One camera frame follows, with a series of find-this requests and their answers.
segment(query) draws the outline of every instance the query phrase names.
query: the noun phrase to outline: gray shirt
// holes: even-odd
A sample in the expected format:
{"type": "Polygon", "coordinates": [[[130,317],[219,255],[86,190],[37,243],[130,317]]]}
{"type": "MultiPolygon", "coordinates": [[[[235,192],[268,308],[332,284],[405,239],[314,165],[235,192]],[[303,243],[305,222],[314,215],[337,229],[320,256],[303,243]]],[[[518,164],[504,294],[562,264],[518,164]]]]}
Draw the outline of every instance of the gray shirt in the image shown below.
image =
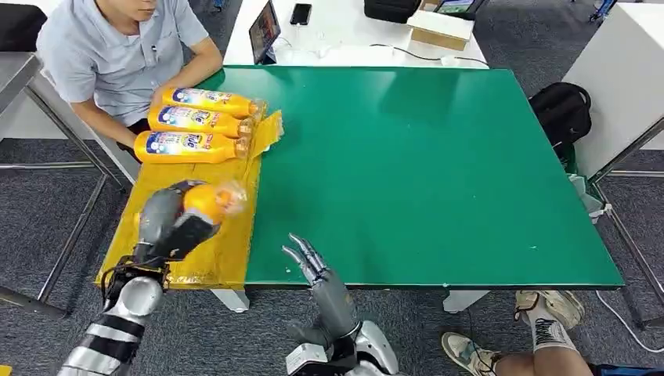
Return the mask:
{"type": "Polygon", "coordinates": [[[158,0],[139,35],[111,26],[95,0],[64,0],[39,32],[38,55],[67,102],[94,95],[99,108],[129,126],[146,116],[154,89],[182,69],[182,45],[208,36],[187,0],[158,0]]]}

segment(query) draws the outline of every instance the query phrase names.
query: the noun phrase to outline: yellow cloth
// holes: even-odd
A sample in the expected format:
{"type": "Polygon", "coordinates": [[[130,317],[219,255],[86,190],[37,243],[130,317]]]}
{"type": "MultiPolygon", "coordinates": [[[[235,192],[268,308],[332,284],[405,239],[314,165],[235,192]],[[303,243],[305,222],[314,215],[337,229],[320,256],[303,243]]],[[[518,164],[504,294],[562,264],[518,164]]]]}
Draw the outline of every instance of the yellow cloth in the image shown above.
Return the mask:
{"type": "Polygon", "coordinates": [[[245,209],[225,219],[219,232],[194,249],[184,261],[171,262],[168,286],[175,289],[241,289],[254,225],[261,153],[277,142],[282,133],[281,111],[277,111],[256,128],[247,159],[232,159],[220,164],[143,164],[95,283],[101,282],[103,272],[115,266],[121,256],[132,253],[138,240],[136,215],[155,191],[185,179],[211,184],[236,180],[247,191],[245,209]]]}

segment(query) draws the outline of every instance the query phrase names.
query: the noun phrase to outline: gray carpet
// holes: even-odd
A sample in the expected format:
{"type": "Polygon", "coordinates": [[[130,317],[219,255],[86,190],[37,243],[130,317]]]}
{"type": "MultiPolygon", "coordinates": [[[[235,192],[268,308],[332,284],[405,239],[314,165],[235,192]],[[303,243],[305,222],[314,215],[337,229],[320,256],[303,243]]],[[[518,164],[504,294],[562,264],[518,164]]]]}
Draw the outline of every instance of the gray carpet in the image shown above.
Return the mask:
{"type": "MultiPolygon", "coordinates": [[[[205,26],[224,49],[239,0],[227,0],[218,12],[209,2],[192,1],[205,26]]],[[[585,23],[590,1],[493,0],[476,25],[480,46],[493,66],[514,70],[527,94],[559,80],[595,30],[585,23]]],[[[641,152],[631,168],[664,170],[664,155],[641,152]]],[[[11,140],[0,143],[0,161],[67,161],[81,158],[64,141],[11,140]]],[[[60,246],[74,225],[94,171],[0,172],[0,285],[37,294],[60,246]]],[[[607,179],[603,184],[624,222],[656,273],[664,278],[664,184],[654,179],[607,179]]],[[[126,194],[107,185],[77,243],[51,301],[70,311],[64,320],[26,313],[0,303],[0,363],[16,375],[54,374],[101,305],[92,279],[114,234],[126,194]]],[[[621,314],[652,318],[664,314],[611,223],[597,229],[628,284],[605,293],[621,314]]],[[[136,375],[278,375],[295,344],[285,335],[292,319],[313,318],[306,291],[250,291],[251,309],[231,313],[209,291],[170,291],[148,327],[132,374],[136,375]]],[[[664,365],[663,355],[637,348],[618,321],[589,291],[581,291],[587,318],[571,336],[592,362],[664,365]]],[[[362,315],[386,332],[402,369],[411,375],[464,374],[442,353],[443,331],[470,334],[466,313],[442,311],[442,292],[353,291],[362,315]]],[[[512,293],[494,291],[471,312],[476,340],[491,349],[530,351],[529,329],[511,319],[512,293]]],[[[663,330],[638,332],[650,346],[664,345],[663,330]]]]}

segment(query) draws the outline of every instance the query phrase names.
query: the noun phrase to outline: robot finger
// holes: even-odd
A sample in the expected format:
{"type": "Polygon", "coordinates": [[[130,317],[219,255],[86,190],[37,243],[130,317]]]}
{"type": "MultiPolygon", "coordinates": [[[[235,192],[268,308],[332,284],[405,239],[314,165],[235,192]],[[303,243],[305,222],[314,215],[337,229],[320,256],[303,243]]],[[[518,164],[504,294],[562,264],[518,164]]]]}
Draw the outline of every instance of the robot finger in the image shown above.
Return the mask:
{"type": "Polygon", "coordinates": [[[305,239],[295,235],[294,233],[288,233],[288,237],[302,250],[302,253],[305,255],[313,269],[316,271],[316,274],[321,274],[323,271],[324,264],[320,261],[320,256],[316,257],[316,250],[313,249],[312,245],[305,239]]]}
{"type": "Polygon", "coordinates": [[[311,252],[313,258],[316,259],[316,261],[320,265],[321,270],[327,269],[327,265],[325,265],[325,261],[323,260],[323,256],[321,256],[320,253],[318,253],[318,251],[311,245],[311,243],[309,243],[309,240],[306,240],[306,239],[302,239],[302,240],[304,240],[307,247],[309,247],[309,251],[311,252]]]}
{"type": "Polygon", "coordinates": [[[281,246],[283,253],[289,255],[300,267],[302,274],[305,275],[305,278],[310,285],[313,285],[314,280],[318,278],[318,273],[309,265],[307,258],[299,251],[295,251],[292,248],[289,248],[285,245],[281,246]]]}

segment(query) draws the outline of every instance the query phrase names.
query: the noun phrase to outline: green table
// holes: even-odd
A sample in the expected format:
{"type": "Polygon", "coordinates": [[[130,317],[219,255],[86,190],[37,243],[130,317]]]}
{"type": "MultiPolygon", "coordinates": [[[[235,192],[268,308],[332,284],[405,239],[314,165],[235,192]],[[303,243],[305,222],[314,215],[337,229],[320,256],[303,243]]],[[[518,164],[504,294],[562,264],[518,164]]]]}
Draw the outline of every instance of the green table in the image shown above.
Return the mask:
{"type": "Polygon", "coordinates": [[[283,110],[247,286],[305,284],[289,232],[350,285],[623,284],[508,70],[225,67],[201,87],[283,110]]]}

